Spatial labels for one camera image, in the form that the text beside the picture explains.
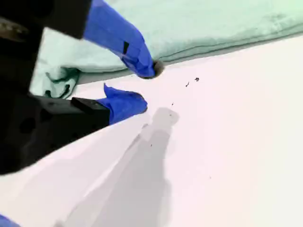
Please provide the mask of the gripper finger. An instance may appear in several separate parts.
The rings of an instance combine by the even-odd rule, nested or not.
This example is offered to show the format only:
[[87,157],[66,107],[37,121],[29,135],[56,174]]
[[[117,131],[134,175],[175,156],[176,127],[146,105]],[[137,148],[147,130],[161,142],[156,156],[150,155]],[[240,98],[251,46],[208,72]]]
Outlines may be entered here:
[[105,98],[92,100],[73,97],[71,103],[87,113],[102,110],[108,114],[108,124],[112,125],[147,110],[147,102],[142,95],[132,91],[103,86]]
[[141,32],[103,0],[55,0],[45,29],[45,62],[103,73],[129,69],[141,78],[161,74]]

